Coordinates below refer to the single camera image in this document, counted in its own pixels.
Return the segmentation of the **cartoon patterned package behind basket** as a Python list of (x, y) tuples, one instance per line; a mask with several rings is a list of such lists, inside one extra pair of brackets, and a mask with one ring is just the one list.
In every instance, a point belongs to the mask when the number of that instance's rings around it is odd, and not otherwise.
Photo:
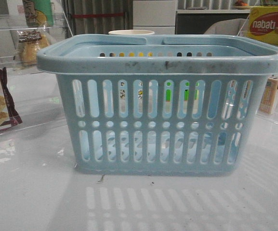
[(132, 101), (129, 101), (131, 92), (128, 91), (128, 86), (126, 81), (119, 82), (119, 112), (127, 115), (132, 106), (134, 116), (139, 117), (143, 113), (143, 83), (140, 80), (134, 81)]

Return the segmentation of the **green white package behind basket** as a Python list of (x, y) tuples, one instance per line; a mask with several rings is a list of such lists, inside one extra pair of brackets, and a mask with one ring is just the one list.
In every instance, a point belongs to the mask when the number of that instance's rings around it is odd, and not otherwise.
[[(166, 101), (166, 113), (170, 112), (170, 103), (172, 102), (172, 89), (173, 85), (171, 82), (166, 83), (166, 90), (165, 90), (165, 101)], [(184, 87), (184, 106), (183, 106), (183, 113), (186, 113), (187, 110), (187, 103), (189, 100), (189, 88), (190, 83), (188, 81), (181, 84)], [(196, 88), (194, 93), (194, 101), (193, 101), (193, 114), (198, 112), (199, 106), (199, 82), (196, 82)]]

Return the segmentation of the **light blue plastic basket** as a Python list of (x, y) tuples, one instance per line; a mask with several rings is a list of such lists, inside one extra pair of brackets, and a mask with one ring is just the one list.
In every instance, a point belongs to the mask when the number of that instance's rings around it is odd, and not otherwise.
[[(267, 79), (278, 74), (278, 47), (229, 35), (85, 34), (38, 51), (37, 68), (56, 75), (77, 170), (221, 176), (238, 165)], [(135, 80), (143, 83), (143, 113), (134, 116), (131, 106), (122, 115), (119, 82), (129, 84), (132, 101)]]

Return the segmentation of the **bagged bread on shelf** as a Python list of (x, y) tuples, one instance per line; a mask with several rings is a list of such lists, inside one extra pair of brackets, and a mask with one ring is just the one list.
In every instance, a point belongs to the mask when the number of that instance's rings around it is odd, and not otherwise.
[(44, 32), (39, 30), (18, 31), (18, 44), (15, 60), (22, 67), (36, 65), (37, 52), (50, 45)]

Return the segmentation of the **white paper cup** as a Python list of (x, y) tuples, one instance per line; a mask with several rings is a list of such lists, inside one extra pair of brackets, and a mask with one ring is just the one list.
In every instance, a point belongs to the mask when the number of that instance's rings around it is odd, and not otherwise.
[(137, 30), (137, 29), (127, 29), (127, 30), (112, 30), (109, 31), (109, 35), (131, 35), (131, 36), (138, 36), (138, 35), (154, 35), (155, 32), (151, 30)]

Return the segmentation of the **white cabinet in background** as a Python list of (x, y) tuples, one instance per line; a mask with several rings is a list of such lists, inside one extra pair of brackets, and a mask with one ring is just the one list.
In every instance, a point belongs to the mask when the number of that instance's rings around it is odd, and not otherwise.
[(176, 0), (134, 0), (132, 2), (133, 29), (173, 35), (176, 10)]

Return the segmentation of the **clear acrylic left shelf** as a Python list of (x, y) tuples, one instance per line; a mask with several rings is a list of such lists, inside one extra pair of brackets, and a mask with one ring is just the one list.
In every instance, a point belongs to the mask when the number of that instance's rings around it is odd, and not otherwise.
[(37, 52), (73, 35), (65, 13), (0, 14), (0, 131), (22, 123), (8, 79), (36, 71)]

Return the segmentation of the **beige chair in background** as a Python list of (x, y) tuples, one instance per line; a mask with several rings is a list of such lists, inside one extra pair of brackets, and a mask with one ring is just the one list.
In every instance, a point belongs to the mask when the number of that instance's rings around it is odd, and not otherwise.
[(248, 19), (237, 18), (230, 20), (223, 20), (211, 25), (204, 34), (208, 35), (239, 35), (242, 31), (248, 29)]

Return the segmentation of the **small beige carton box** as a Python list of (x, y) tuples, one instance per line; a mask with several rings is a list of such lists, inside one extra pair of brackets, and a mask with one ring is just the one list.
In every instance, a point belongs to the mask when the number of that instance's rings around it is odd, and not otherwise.
[(259, 105), (259, 111), (265, 114), (273, 114), (278, 104), (278, 77), (269, 77), (262, 99)]

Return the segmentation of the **green illustrated snack bag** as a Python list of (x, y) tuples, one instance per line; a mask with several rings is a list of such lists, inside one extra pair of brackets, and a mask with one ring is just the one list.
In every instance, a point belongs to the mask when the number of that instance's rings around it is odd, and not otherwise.
[(22, 3), (29, 27), (53, 26), (50, 0), (22, 0)]

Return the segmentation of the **yellow nabati wafer box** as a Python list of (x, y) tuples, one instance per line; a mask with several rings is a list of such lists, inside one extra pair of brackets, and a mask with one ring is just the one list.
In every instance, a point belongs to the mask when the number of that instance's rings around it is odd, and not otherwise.
[(278, 46), (278, 6), (251, 8), (245, 36)]

